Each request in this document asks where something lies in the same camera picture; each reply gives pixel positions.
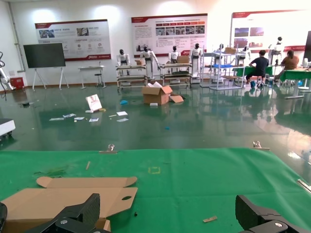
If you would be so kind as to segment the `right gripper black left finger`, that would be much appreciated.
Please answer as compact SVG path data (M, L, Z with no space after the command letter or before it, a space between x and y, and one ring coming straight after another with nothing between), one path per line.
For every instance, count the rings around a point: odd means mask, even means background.
M93 193L77 205L65 207L55 218L32 229L28 233L91 233L100 216L100 195Z

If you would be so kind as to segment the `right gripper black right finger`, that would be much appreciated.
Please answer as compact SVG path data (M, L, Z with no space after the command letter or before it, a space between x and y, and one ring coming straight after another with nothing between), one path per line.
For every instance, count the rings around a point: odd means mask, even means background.
M246 196L235 198L236 220L244 233L308 233L286 220L276 210L257 206Z

